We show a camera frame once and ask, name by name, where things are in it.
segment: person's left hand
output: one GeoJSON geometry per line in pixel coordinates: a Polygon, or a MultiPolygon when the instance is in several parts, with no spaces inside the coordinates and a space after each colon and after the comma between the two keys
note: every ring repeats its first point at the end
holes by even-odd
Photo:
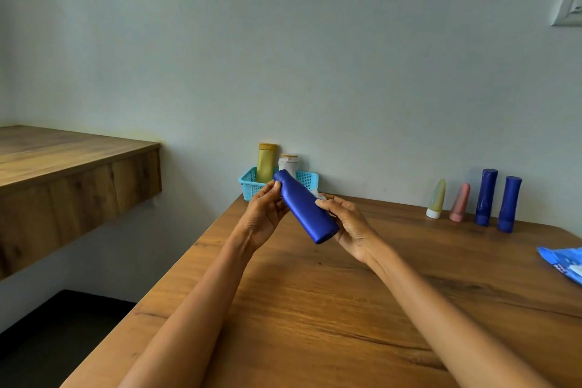
{"type": "Polygon", "coordinates": [[[235,232],[248,236],[255,251],[273,235],[288,211],[289,208],[281,199],[281,183],[271,180],[253,196],[235,232]]]}

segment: dark blue bottle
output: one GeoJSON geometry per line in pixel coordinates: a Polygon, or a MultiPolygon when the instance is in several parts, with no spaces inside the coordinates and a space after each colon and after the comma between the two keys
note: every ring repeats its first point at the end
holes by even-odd
{"type": "Polygon", "coordinates": [[[505,179],[505,192],[503,192],[503,201],[499,211],[499,221],[497,222],[497,228],[502,232],[511,233],[513,231],[521,182],[522,179],[519,177],[507,177],[505,179]]]}
{"type": "Polygon", "coordinates": [[[477,199],[477,211],[475,212],[475,223],[479,226],[487,227],[491,218],[491,207],[493,207],[493,193],[495,192],[495,182],[497,174],[495,169],[484,169],[481,179],[481,189],[477,199]]]}
{"type": "Polygon", "coordinates": [[[326,210],[317,207],[316,197],[285,169],[273,175],[281,182],[281,195],[285,203],[316,244],[321,244],[339,231],[326,210]]]}

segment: black baseboard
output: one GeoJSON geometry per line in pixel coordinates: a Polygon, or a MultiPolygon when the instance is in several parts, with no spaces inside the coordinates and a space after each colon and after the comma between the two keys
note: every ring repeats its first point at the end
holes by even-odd
{"type": "Polygon", "coordinates": [[[48,325],[71,313],[91,313],[123,318],[135,303],[95,296],[80,291],[63,290],[43,303],[32,313],[0,333],[0,360],[18,349],[48,325]]]}

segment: floating wooden desk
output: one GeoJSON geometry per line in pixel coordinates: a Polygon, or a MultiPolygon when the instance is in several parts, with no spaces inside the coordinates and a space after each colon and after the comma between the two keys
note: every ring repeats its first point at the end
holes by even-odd
{"type": "Polygon", "coordinates": [[[0,128],[0,279],[161,190],[159,143],[0,128]]]}
{"type": "MultiPolygon", "coordinates": [[[[535,251],[580,246],[555,227],[507,235],[430,220],[425,209],[353,199],[432,284],[559,386],[582,382],[582,287],[535,251]]],[[[238,198],[70,375],[63,388],[114,388],[243,214],[238,198]]],[[[244,273],[207,387],[454,387],[388,290],[335,242],[315,245],[293,215],[244,273]]]]}

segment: white switch plate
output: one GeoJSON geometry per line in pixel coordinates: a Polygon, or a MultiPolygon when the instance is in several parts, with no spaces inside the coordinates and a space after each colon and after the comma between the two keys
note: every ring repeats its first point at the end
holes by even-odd
{"type": "Polygon", "coordinates": [[[552,26],[582,26],[582,0],[557,0],[552,26]]]}

